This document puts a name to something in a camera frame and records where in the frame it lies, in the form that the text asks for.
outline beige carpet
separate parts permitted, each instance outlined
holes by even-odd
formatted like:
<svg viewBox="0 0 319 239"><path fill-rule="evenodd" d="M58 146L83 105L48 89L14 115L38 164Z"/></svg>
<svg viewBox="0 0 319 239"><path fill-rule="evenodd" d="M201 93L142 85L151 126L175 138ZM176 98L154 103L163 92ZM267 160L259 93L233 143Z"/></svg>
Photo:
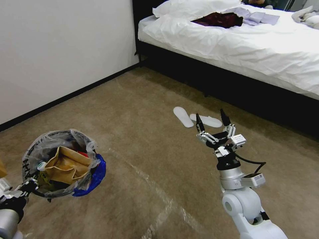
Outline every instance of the beige carpet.
<svg viewBox="0 0 319 239"><path fill-rule="evenodd" d="M175 117L175 106L217 118L223 108L248 141L238 153L267 161L267 183L256 191L271 220L289 239L318 238L318 142L147 68L0 133L0 157L14 185L24 152L50 130L84 132L108 164L104 181L85 197L49 203L32 195L19 225L25 238L239 238L222 208L217 160L196 128Z"/></svg>

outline purple cloth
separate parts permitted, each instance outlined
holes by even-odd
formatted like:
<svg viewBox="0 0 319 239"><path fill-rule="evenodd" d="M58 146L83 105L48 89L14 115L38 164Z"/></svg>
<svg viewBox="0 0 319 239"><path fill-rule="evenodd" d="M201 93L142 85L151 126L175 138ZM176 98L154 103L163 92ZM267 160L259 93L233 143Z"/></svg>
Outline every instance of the purple cloth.
<svg viewBox="0 0 319 239"><path fill-rule="evenodd" d="M244 18L243 23L251 26L257 26L262 23L275 25L279 19L279 16L270 15L262 12L250 13L250 11L241 7L228 9L223 13L235 13L237 16Z"/></svg>

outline trash bag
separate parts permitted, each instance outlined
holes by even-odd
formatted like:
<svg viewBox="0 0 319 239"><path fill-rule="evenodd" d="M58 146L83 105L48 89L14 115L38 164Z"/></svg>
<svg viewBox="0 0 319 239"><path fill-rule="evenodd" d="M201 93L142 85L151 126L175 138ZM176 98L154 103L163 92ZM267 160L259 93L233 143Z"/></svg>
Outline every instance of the trash bag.
<svg viewBox="0 0 319 239"><path fill-rule="evenodd" d="M39 163L48 162L56 154L59 146L87 153L88 157L92 160L89 165L89 172L83 178L66 188L52 191L39 184L39 188L34 193L49 199L69 194L80 197L90 193L105 177L106 164L103 157L95 151L97 148L96 142L75 129L51 131L39 136L22 158L23 181L25 182L31 177L38 178L40 174L40 171L37 169Z"/></svg>

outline slipper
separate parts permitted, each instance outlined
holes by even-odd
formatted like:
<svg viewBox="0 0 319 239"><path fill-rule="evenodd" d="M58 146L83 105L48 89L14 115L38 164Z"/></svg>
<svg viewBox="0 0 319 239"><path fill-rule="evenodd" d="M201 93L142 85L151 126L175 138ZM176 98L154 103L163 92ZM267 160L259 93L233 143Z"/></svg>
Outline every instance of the slipper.
<svg viewBox="0 0 319 239"><path fill-rule="evenodd" d="M196 114L190 114L190 119L193 121L196 121ZM214 127L214 128L219 128L223 125L223 123L216 118L212 118L210 116L199 116L200 119L202 120L203 124Z"/></svg>
<svg viewBox="0 0 319 239"><path fill-rule="evenodd" d="M177 106L173 109L173 112L186 128L194 126L193 121L189 118L184 108Z"/></svg>

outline clothing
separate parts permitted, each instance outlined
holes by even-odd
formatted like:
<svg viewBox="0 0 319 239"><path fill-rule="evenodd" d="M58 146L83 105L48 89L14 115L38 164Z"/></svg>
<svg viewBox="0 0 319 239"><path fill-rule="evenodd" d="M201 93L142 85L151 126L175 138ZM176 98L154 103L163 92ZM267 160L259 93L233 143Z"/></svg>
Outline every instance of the clothing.
<svg viewBox="0 0 319 239"><path fill-rule="evenodd" d="M233 26L241 26L243 24L243 17L237 16L235 13L211 13L202 18L193 20L192 22L203 26L216 26L223 28L230 28Z"/></svg>
<svg viewBox="0 0 319 239"><path fill-rule="evenodd" d="M301 9L292 14L292 19L301 24L305 24L314 29L319 29L319 12L312 11L313 6Z"/></svg>
<svg viewBox="0 0 319 239"><path fill-rule="evenodd" d="M276 6L276 2L275 1L272 1L272 0L265 0L263 4L250 4L249 3L249 0L243 0L242 3L246 4L246 5L251 5L253 7L259 7L259 8L264 8L268 5L272 5L273 7Z"/></svg>
<svg viewBox="0 0 319 239"><path fill-rule="evenodd" d="M279 19L279 16L270 15L262 12L250 13L250 11L241 7L228 9L223 13L235 13L237 16L244 18L243 23L251 26L257 26L262 23L275 25Z"/></svg>

